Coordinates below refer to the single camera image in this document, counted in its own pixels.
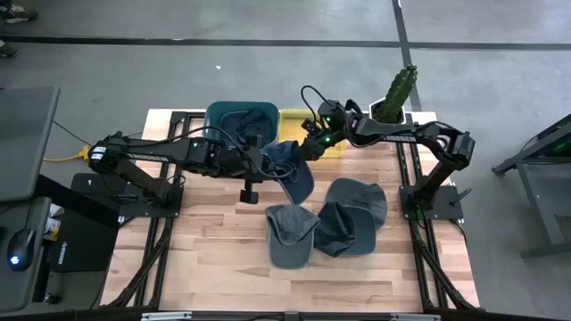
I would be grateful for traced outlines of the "dark navy baseball cap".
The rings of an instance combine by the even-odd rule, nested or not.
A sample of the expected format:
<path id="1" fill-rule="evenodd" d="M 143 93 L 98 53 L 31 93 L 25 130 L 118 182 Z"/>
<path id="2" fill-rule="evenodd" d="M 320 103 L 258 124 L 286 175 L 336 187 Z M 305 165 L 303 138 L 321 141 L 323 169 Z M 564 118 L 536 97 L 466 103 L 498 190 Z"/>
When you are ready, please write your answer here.
<path id="1" fill-rule="evenodd" d="M 375 219 L 361 207 L 327 202 L 318 214 L 314 247 L 330 257 L 368 255 L 376 248 Z"/>

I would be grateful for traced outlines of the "blue denim baseball cap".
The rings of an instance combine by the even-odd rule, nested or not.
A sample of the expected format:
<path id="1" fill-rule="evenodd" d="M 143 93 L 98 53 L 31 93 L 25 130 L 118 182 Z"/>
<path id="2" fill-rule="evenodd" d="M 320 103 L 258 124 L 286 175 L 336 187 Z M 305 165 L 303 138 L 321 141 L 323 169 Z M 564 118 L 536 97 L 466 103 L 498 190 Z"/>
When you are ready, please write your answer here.
<path id="1" fill-rule="evenodd" d="M 262 152 L 269 157 L 272 164 L 287 163 L 296 167 L 296 179 L 277 179 L 286 196 L 294 205 L 300 205 L 307 200 L 313 192 L 315 183 L 310 167 L 306 161 L 297 160 L 297 141 L 284 141 L 278 144 L 267 145 Z"/>

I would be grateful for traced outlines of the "black metal desk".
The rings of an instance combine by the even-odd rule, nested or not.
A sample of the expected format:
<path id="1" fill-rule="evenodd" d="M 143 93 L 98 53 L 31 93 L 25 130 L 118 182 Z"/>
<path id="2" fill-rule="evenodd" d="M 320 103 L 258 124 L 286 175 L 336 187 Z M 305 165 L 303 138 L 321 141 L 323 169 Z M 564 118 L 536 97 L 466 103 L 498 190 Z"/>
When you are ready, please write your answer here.
<path id="1" fill-rule="evenodd" d="M 532 213 L 538 218 L 543 245 L 521 252 L 523 259 L 571 253 L 559 221 L 571 220 L 571 113 L 545 128 L 492 172 L 502 177 L 516 170 Z"/>

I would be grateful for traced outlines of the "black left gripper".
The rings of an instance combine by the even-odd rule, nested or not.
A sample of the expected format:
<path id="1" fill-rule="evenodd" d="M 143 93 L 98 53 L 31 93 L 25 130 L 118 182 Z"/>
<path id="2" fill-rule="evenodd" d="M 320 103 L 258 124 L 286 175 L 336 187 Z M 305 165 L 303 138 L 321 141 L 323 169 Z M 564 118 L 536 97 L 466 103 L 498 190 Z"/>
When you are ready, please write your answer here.
<path id="1" fill-rule="evenodd" d="M 287 163 L 274 163 L 261 149 L 241 150 L 225 147 L 221 152 L 221 176 L 244 180 L 296 179 L 296 167 Z"/>

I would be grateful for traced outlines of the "green cactus plant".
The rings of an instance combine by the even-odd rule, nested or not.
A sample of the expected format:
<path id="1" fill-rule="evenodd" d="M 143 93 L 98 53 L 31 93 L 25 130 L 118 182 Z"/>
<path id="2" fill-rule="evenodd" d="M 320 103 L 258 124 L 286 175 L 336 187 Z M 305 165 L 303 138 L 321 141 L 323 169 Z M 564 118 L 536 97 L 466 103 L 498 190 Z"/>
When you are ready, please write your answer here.
<path id="1" fill-rule="evenodd" d="M 418 75 L 416 65 L 408 65 L 395 75 L 391 86 L 385 96 L 385 100 L 376 109 L 374 119 L 380 123 L 402 123 L 404 111 L 402 107 L 410 97 Z"/>

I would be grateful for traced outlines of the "small printed packet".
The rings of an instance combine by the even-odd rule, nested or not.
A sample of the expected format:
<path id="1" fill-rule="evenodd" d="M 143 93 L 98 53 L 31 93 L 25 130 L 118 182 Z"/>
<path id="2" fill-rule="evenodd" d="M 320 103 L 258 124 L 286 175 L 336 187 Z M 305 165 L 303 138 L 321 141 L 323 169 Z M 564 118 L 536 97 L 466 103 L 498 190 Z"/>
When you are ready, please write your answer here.
<path id="1" fill-rule="evenodd" d="M 48 216 L 46 219 L 46 224 L 43 233 L 43 239 L 56 242 L 58 238 L 58 234 L 61 227 L 61 221 L 58 220 L 55 216 L 62 208 L 58 205 L 51 204 L 50 209 L 48 212 Z"/>

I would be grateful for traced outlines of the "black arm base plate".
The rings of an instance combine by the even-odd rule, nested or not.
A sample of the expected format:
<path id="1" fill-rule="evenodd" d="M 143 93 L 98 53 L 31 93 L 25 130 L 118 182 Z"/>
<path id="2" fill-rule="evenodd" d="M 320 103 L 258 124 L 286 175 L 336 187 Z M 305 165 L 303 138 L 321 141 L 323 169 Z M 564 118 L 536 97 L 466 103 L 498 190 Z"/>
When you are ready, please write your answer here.
<path id="1" fill-rule="evenodd" d="M 180 213 L 184 188 L 178 185 L 171 193 L 172 201 L 166 205 L 144 196 L 143 191 L 120 177 L 102 177 L 99 174 L 79 173 L 71 189 L 99 201 L 126 218 L 176 218 Z"/>
<path id="2" fill-rule="evenodd" d="M 431 210 L 420 210 L 417 205 L 414 205 L 410 200 L 412 191 L 412 185 L 399 188 L 401 211 L 406 219 L 458 220 L 464 218 L 456 186 L 442 185 L 436 192 Z"/>

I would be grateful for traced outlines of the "faded grey baseball cap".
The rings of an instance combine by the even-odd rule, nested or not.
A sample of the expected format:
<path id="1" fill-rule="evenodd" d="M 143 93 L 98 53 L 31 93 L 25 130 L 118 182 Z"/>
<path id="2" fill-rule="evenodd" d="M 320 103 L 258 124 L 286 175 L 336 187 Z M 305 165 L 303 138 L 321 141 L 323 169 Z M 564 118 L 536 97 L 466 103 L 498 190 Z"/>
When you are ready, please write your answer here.
<path id="1" fill-rule="evenodd" d="M 304 268 L 312 254 L 320 219 L 304 207 L 272 205 L 265 209 L 269 231 L 269 260 L 275 268 Z"/>

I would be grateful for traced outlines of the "teal plastic bin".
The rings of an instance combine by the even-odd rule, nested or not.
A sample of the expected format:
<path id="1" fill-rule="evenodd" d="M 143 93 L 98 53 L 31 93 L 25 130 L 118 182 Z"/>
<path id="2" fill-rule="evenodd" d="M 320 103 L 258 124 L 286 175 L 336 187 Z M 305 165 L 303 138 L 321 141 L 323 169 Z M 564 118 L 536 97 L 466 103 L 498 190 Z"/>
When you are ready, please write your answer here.
<path id="1" fill-rule="evenodd" d="M 220 126 L 220 119 L 221 117 L 231 111 L 243 111 L 243 110 L 250 110 L 250 109 L 260 109 L 266 112 L 276 123 L 277 130 L 278 130 L 278 121 L 279 121 L 279 109 L 276 105 L 269 102 L 243 102 L 243 101 L 220 101 L 212 103 L 206 110 L 205 118 L 204 118 L 204 126 L 206 129 L 203 131 L 203 135 L 208 138 L 212 139 L 222 139 L 226 141 L 230 146 L 240 146 L 244 147 L 244 145 L 240 145 L 237 143 L 225 130 L 223 130 Z"/>

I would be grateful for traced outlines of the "black computer mouse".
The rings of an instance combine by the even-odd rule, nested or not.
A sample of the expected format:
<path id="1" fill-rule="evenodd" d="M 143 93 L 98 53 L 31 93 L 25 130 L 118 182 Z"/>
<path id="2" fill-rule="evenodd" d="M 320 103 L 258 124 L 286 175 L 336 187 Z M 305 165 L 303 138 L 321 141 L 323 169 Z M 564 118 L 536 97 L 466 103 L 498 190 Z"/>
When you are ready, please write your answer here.
<path id="1" fill-rule="evenodd" d="M 7 246 L 7 261 L 12 271 L 21 272 L 28 269 L 34 257 L 36 231 L 22 228 L 15 232 Z"/>

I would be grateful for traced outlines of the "white plant pot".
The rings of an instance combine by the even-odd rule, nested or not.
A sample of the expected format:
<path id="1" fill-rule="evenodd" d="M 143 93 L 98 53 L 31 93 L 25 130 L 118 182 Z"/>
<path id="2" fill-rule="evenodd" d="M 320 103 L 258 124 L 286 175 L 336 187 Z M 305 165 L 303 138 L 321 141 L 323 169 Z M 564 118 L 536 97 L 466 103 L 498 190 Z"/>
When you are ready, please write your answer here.
<path id="1" fill-rule="evenodd" d="M 406 122 L 403 105 L 389 102 L 383 97 L 369 105 L 369 117 L 379 123 L 404 124 Z"/>

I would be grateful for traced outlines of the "yellow plastic bin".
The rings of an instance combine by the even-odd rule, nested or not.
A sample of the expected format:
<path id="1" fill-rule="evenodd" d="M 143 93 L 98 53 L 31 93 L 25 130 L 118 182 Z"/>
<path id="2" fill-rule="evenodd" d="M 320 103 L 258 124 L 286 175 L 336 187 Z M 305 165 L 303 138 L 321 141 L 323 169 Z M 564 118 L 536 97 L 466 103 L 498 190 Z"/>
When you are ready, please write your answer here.
<path id="1" fill-rule="evenodd" d="M 297 141 L 302 145 L 307 131 L 302 128 L 302 123 L 306 120 L 313 120 L 312 113 L 309 110 L 302 109 L 283 109 L 280 111 L 278 124 L 278 141 Z M 323 157 L 325 158 L 342 158 L 346 150 L 347 141 L 336 144 L 325 150 Z"/>

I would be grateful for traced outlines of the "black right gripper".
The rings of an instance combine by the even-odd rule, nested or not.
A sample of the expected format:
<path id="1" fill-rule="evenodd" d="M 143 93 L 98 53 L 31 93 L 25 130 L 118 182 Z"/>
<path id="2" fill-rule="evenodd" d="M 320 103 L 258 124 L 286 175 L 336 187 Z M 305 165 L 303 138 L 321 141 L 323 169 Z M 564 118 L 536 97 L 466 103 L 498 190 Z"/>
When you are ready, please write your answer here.
<path id="1" fill-rule="evenodd" d="M 314 119 L 302 123 L 311 140 L 305 139 L 297 150 L 298 161 L 317 161 L 327 148 L 335 146 L 349 138 L 354 118 L 348 112 L 320 114 Z"/>

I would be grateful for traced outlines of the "black Trossen control box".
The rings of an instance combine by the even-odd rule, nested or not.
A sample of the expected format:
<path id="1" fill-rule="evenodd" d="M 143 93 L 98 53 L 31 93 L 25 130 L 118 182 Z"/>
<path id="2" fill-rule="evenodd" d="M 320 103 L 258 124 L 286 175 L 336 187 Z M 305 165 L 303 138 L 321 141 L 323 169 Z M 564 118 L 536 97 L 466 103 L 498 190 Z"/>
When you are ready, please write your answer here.
<path id="1" fill-rule="evenodd" d="M 118 229 L 71 210 L 55 218 L 61 225 L 56 242 L 49 246 L 50 270 L 55 273 L 105 271 L 111 261 Z"/>

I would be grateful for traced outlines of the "slate grey baseball cap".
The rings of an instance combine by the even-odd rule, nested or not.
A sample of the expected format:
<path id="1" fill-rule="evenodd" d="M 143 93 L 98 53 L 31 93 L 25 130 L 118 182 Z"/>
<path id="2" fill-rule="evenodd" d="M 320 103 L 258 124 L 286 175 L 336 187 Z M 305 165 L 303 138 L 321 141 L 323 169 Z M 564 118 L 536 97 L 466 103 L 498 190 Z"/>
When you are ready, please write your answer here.
<path id="1" fill-rule="evenodd" d="M 339 202 L 368 210 L 374 220 L 375 229 L 380 229 L 387 219 L 385 190 L 376 183 L 366 183 L 357 179 L 337 178 L 327 189 L 324 203 Z"/>

